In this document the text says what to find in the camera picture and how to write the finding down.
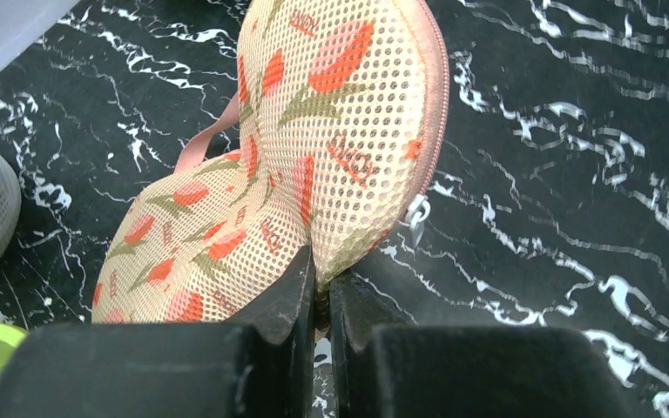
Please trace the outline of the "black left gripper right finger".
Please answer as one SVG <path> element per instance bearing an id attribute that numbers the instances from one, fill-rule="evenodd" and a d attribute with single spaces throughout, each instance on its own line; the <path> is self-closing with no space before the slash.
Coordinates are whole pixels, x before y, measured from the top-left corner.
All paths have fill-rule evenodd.
<path id="1" fill-rule="evenodd" d="M 631 417 L 601 355 L 548 327 L 418 326 L 354 277 L 329 289 L 342 417 Z"/>

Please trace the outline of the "floral mesh laundry bag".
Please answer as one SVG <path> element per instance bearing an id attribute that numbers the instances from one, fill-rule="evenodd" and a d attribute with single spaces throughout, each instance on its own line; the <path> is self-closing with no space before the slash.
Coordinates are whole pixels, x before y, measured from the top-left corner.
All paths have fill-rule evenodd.
<path id="1" fill-rule="evenodd" d="M 449 60 L 424 1 L 253 1 L 238 87 L 173 172 L 132 202 L 96 323 L 223 321 L 306 246 L 315 299 L 397 225 L 419 240 L 449 116 Z"/>

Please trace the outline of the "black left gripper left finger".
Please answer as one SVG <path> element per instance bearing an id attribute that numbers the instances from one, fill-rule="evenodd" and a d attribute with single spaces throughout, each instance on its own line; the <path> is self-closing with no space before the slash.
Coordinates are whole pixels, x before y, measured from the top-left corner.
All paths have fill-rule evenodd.
<path id="1" fill-rule="evenodd" d="M 219 323 L 51 325 L 0 375 L 0 417 L 308 417 L 313 252 Z"/>

